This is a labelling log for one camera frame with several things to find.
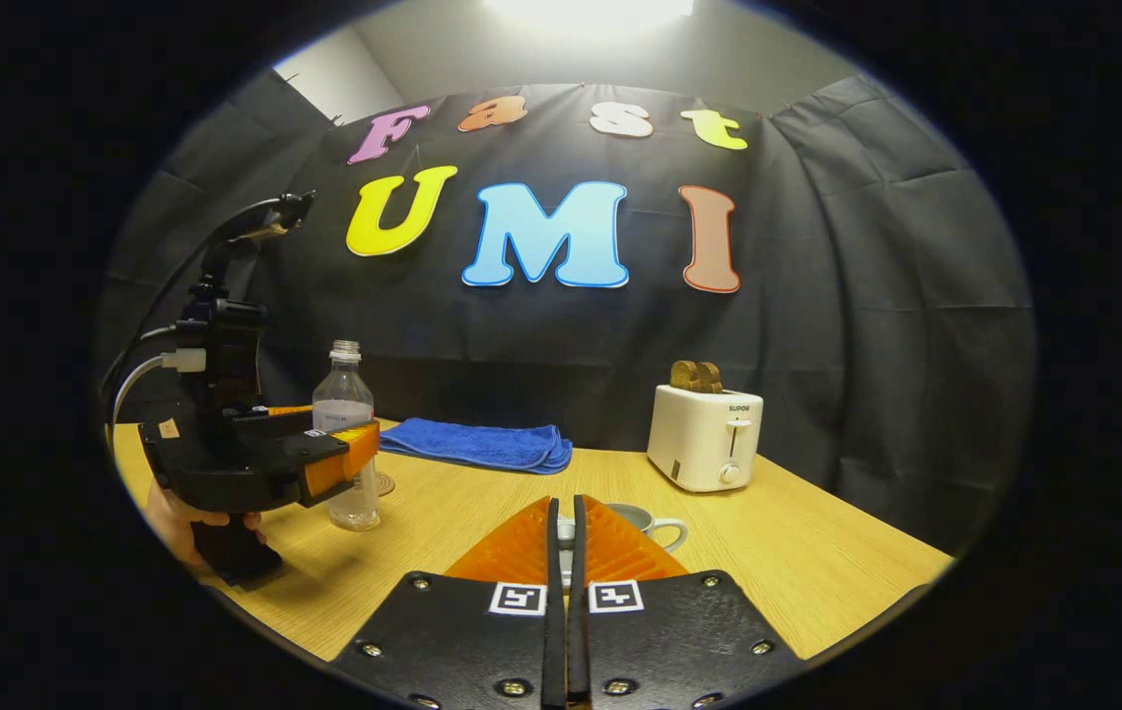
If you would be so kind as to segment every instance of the toaster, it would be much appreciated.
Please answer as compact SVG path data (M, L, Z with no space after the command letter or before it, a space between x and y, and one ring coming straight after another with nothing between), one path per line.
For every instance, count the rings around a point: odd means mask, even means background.
M663 384L653 396L647 459L683 490L743 488L754 471L762 423L762 396Z

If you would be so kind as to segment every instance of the white cable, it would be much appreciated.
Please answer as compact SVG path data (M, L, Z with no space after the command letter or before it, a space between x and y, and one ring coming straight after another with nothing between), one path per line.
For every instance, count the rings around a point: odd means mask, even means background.
M118 396L114 398L114 413L110 415L110 453L114 451L114 427L118 426L118 409L122 407L128 390L132 389L132 385L145 376L145 372L158 368L168 368L177 372L204 372L206 371L206 350L202 349L202 347L177 347L174 352L164 352L164 354L157 354L154 358L142 361L142 363L139 363L139 367L132 370L132 374L127 376L127 379L123 380L123 386L118 388Z
M164 352L163 367L177 372L204 372L206 350L202 347L177 347L174 352Z
M110 415L110 453L114 453L114 427L118 424L118 408L122 407L123 398L126 398L127 391L132 389L132 385L136 384L136 381L140 379L145 372L163 367L163 354L157 354L155 358L150 358L142 361L142 363L139 363L138 367L132 370L132 374L129 374L127 379L123 380L123 386L118 388L118 396L114 398L114 413Z
M164 328L150 330L150 332L144 333L141 335L141 338L139 339L138 342L144 342L144 341L146 341L146 340L148 340L150 338L156 338L156 336L159 336L159 335L166 335L166 333L168 333L168 332L175 332L175 326L164 326Z

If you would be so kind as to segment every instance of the table surface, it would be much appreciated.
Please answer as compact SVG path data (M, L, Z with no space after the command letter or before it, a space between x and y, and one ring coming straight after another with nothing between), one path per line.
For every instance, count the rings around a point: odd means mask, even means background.
M381 422L381 428L393 426ZM119 424L120 476L137 505L151 481L136 424ZM800 657L854 633L917 584L953 562L944 552L797 478L760 455L747 488L688 494L643 453L574 449L551 477L458 467L380 453L377 471L395 489L380 499L381 523L350 532L329 522L325 505L264 513L268 543L286 570L259 589L223 590L283 637L331 660L412 570L441 574L513 513L544 495L573 515L573 496L634 502L679 518L688 538L674 557L690 572L727 571ZM660 543L678 532L662 529Z

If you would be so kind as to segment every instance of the hand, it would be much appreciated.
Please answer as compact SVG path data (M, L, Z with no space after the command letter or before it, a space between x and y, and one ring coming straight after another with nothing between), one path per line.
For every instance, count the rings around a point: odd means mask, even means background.
M185 565L195 566L199 570L209 570L201 553L194 547L192 542L191 523L205 523L209 526L227 526L228 513L208 513L196 509L187 502L176 498L176 495L165 490L158 481L150 481L150 495L145 502L145 519L150 523L154 534L163 541L163 544L174 554L175 559ZM264 519L260 513L246 513L246 527L255 531L258 535L259 544L267 544L267 535L258 529L259 522Z

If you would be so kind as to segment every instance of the folded towel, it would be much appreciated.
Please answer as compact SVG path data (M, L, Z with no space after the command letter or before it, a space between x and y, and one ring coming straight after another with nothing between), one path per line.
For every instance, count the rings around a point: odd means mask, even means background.
M564 469L572 450L555 426L470 427L413 417L381 432L381 451L544 476Z

